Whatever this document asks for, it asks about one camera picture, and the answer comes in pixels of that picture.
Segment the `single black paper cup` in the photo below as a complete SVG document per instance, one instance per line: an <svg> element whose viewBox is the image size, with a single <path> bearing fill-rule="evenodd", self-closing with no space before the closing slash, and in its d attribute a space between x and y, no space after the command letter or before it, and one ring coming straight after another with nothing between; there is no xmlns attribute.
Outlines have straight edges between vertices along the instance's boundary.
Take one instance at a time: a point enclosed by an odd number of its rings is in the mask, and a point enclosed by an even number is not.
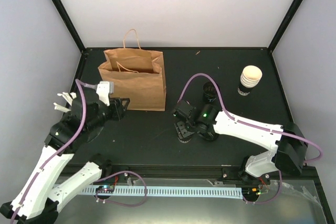
<svg viewBox="0 0 336 224"><path fill-rule="evenodd" d="M186 144L186 143L188 143L191 139L192 139L192 137L190 136L190 137L185 137L185 138L178 138L179 139L179 141L181 142L181 143L184 143L184 144Z"/></svg>

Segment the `right small circuit board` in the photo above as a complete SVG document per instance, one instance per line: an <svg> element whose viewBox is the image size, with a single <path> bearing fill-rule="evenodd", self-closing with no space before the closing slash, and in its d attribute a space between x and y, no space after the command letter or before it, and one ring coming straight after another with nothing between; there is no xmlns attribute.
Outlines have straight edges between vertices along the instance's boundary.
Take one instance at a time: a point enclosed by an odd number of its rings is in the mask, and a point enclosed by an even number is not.
<svg viewBox="0 0 336 224"><path fill-rule="evenodd" d="M260 196L262 194L267 194L269 192L268 187L251 187L251 188L243 188L242 194L244 196Z"/></svg>

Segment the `black frame post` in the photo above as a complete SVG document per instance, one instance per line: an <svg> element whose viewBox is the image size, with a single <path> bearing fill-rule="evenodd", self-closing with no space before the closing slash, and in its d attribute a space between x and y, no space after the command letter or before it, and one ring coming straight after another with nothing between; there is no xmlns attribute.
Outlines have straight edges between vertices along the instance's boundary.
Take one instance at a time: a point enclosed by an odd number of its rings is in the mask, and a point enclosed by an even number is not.
<svg viewBox="0 0 336 224"><path fill-rule="evenodd" d="M281 21L273 39L271 40L268 51L273 53L276 49L277 45L279 44L281 38L283 37L285 31L287 30L289 24L291 23L292 19L294 18L296 12L298 11L300 5L302 4L303 0L293 0L289 9L287 10L283 20Z"/></svg>
<svg viewBox="0 0 336 224"><path fill-rule="evenodd" d="M67 30L69 31L73 41L75 42L77 48L80 52L83 52L86 50L86 47L84 46L70 16L68 15L68 12L66 8L64 7L61 0L51 0L53 5L55 6L58 14L60 15L62 21L64 22Z"/></svg>

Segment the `black frame post right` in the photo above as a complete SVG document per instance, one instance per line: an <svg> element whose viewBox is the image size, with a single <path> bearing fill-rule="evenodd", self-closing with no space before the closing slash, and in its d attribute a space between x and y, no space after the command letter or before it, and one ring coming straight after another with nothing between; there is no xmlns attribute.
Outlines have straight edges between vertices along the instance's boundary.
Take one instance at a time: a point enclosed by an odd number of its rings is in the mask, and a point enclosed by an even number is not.
<svg viewBox="0 0 336 224"><path fill-rule="evenodd" d="M293 0L289 9L287 10L283 20L281 21L273 39L271 40L268 51L273 53L276 49L277 45L279 44L281 38L283 37L285 31L287 30L289 24L291 23L292 19L294 18L296 12L298 11L300 5L302 4L303 0Z"/></svg>

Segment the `brown paper bag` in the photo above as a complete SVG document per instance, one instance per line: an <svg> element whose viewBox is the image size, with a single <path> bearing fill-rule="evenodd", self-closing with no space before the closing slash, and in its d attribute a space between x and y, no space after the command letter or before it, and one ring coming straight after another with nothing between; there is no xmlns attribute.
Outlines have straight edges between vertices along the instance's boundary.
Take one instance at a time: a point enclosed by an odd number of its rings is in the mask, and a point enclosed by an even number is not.
<svg viewBox="0 0 336 224"><path fill-rule="evenodd" d="M125 45L103 51L106 61L99 67L103 81L114 83L112 97L129 98L128 109L165 111L166 80L163 52Z"/></svg>

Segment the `black front aluminium rail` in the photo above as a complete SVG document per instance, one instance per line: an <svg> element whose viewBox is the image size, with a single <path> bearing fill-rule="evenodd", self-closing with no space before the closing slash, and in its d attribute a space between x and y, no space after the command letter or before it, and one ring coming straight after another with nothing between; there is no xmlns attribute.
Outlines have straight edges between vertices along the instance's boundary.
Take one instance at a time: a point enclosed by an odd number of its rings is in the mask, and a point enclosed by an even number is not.
<svg viewBox="0 0 336 224"><path fill-rule="evenodd" d="M78 172L83 164L70 164L61 172L62 176L70 176ZM112 164L112 173L126 170L135 172L143 178L169 178L169 179L214 179L214 180L230 180L242 181L243 175L239 166L185 166L185 165L122 165ZM278 179L278 172L266 172L269 178L265 175L260 175L262 179ZM283 179L308 179L315 180L318 173L315 167L304 166L301 175L294 176L281 172Z"/></svg>

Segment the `black frame post left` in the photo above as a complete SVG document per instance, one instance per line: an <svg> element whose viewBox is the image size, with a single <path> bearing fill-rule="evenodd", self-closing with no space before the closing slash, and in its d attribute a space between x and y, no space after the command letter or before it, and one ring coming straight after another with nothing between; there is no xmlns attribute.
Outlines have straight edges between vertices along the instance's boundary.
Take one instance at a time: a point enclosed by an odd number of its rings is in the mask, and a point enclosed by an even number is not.
<svg viewBox="0 0 336 224"><path fill-rule="evenodd" d="M64 7L61 0L51 0L53 5L55 6L58 14L60 15L62 21L64 22L67 30L69 31L73 41L75 42L77 48L80 52L83 52L86 50L86 47L84 46L70 16L68 15L68 12L66 8Z"/></svg>

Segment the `small circuit board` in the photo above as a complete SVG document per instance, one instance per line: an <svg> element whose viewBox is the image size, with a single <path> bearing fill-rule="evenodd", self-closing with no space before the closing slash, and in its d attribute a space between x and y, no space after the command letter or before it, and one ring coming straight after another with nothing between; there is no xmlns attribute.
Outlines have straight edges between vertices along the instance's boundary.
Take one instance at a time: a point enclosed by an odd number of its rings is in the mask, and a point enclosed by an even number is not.
<svg viewBox="0 0 336 224"><path fill-rule="evenodd" d="M114 186L112 185L101 185L96 188L96 193L98 194L112 194L114 192Z"/></svg>
<svg viewBox="0 0 336 224"><path fill-rule="evenodd" d="M267 194L269 192L268 187L251 187L251 188L243 188L242 194L244 196L260 196L262 194Z"/></svg>

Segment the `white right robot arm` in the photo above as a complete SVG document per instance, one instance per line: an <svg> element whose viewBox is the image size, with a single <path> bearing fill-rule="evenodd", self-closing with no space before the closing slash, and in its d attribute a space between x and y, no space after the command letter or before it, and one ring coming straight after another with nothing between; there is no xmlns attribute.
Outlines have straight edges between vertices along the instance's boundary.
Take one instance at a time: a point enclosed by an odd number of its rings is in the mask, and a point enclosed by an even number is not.
<svg viewBox="0 0 336 224"><path fill-rule="evenodd" d="M206 141L214 141L227 135L263 147L265 152L243 159L238 178L244 184L276 171L291 176L302 173L308 145L294 123L266 124L225 113L211 104L198 109L184 100L177 103L173 115L178 119L175 127L180 140L197 134Z"/></svg>

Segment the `left small circuit board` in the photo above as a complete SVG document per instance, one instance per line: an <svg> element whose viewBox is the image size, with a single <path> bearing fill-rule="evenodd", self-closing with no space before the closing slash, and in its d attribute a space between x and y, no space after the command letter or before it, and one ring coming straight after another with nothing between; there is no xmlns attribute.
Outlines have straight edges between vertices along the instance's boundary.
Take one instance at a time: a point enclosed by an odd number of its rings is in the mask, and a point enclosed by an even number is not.
<svg viewBox="0 0 336 224"><path fill-rule="evenodd" d="M114 192L114 186L112 185L101 185L96 188L96 193L98 194L112 194Z"/></svg>

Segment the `stack of black paper cups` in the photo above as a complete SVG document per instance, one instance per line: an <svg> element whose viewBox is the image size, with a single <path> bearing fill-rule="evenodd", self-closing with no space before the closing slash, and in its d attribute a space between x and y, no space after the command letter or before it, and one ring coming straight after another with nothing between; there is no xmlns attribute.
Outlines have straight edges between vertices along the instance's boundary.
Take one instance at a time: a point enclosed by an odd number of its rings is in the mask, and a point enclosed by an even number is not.
<svg viewBox="0 0 336 224"><path fill-rule="evenodd" d="M251 90L260 82L262 75L261 69L257 66L246 66L240 75L238 93L242 96L249 95Z"/></svg>

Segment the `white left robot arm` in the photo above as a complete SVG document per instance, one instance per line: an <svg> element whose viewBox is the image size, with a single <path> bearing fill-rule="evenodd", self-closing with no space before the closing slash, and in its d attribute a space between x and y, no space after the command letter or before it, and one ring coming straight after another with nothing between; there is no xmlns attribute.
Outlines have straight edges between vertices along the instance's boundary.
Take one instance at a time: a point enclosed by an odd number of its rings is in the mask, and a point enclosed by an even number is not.
<svg viewBox="0 0 336 224"><path fill-rule="evenodd" d="M60 173L79 147L93 141L109 120L121 120L128 108L128 98L111 98L101 88L60 93L70 108L55 104L64 113L46 138L41 156L26 185L9 202L1 205L1 214L11 222L54 223L63 207L89 184L108 181L113 174L111 162L102 155L91 157L80 171L59 186Z"/></svg>

